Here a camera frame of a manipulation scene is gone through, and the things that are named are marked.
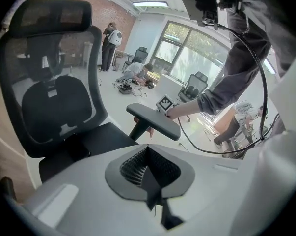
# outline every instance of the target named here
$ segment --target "white floor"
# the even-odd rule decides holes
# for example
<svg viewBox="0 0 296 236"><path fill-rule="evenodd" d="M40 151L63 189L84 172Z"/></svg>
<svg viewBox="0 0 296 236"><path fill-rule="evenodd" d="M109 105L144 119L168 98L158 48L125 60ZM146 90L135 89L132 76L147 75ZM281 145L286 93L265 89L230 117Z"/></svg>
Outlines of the white floor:
<svg viewBox="0 0 296 236"><path fill-rule="evenodd" d="M140 97L140 96L133 96L123 95L118 91L118 88L113 86L113 82L119 77L122 76L121 71L112 71L109 72L98 72L98 82L101 83L99 86L100 93L102 97L103 104L108 112L108 118L104 121L104 123L112 122L118 128L120 128L126 134L129 134L133 127L135 126L134 117L126 112L126 107L132 103L140 103L152 109L156 108L156 103L161 99L163 95L159 95L156 93L154 89L144 88L142 90L142 95L145 96L146 93L147 97ZM211 131L211 133L215 133L212 129L210 122L202 117L200 114L190 115L191 122L187 122L187 117L181 117L181 123L185 130L185 132L189 135L189 138L193 141L193 143L205 150L211 150L215 152L222 152L225 149L218 149L214 143L213 138L214 136L210 134L209 136L206 135L204 132L204 128L207 128ZM179 149L182 152L187 152L195 154L202 154L206 156L218 156L220 155L212 155L212 154L205 154L201 151L195 149L189 141L186 139L183 133L181 133L181 137L178 141L173 141L170 138L162 135L158 131L154 132L152 139L150 139L150 134L145 132L138 140L138 143L148 143L148 144L160 144L164 146L168 146L170 148ZM41 158L30 158L26 156L27 166L29 170L29 174L32 180L32 183L35 188L40 186L41 180L38 171L38 163Z"/></svg>

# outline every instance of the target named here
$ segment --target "chair armrest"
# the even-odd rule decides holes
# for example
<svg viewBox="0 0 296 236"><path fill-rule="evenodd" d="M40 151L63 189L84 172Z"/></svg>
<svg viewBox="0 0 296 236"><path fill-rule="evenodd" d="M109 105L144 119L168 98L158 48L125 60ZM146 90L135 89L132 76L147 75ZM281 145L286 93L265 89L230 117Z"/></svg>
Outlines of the chair armrest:
<svg viewBox="0 0 296 236"><path fill-rule="evenodd" d="M151 108L133 103L127 106L126 111L139 119L129 135L134 140L137 140L149 127L175 141L181 136L181 129L178 124Z"/></svg>

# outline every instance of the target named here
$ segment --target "office chair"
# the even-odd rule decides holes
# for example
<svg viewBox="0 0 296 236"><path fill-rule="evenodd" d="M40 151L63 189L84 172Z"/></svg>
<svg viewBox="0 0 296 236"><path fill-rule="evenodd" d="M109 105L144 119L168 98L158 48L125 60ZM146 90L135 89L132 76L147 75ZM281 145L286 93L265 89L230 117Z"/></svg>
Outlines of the office chair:
<svg viewBox="0 0 296 236"><path fill-rule="evenodd" d="M178 93L179 99L184 103L194 100L208 87L207 81L208 77L201 72L191 74L186 87L182 87Z"/></svg>
<svg viewBox="0 0 296 236"><path fill-rule="evenodd" d="M145 48L145 47L139 47L136 50L136 53L135 53L135 56L133 57L133 60L131 62L130 61L126 61L124 63L124 65L123 65L123 72L132 63L135 63L135 62L137 62L137 63L143 63L147 56L148 56L147 48Z"/></svg>
<svg viewBox="0 0 296 236"><path fill-rule="evenodd" d="M41 17L49 18L43 22L53 23L37 24ZM39 163L42 182L85 157L136 145L136 139L150 126L149 118L155 118L150 109L147 118L136 116L139 122L130 136L112 123L100 125L108 115L97 83L102 33L91 26L91 19L92 8L85 1L27 0L0 40L0 85L7 111L26 153L33 158L45 157ZM85 42L93 44L87 69L82 67ZM32 66L31 73L17 60L29 43L44 46L30 54L27 65ZM64 68L52 76L55 67L50 64L58 61L59 44ZM48 47L54 53L46 58ZM51 73L41 73L42 67ZM19 73L26 77L14 82ZM145 107L133 104L127 111L136 115L142 112L140 108Z"/></svg>

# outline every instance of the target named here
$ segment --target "red brick wall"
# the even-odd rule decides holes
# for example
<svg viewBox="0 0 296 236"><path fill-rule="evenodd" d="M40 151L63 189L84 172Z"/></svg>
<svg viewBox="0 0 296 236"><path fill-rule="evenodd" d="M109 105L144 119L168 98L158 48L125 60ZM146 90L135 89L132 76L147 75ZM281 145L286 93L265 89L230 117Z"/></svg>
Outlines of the red brick wall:
<svg viewBox="0 0 296 236"><path fill-rule="evenodd" d="M17 0L11 11L6 16L4 23L9 24L13 13L25 0ZM91 3L93 9L92 24L103 32L110 22L116 22L117 29L123 34L123 41L119 50L124 50L135 23L135 17L125 9L109 0L85 0Z"/></svg>

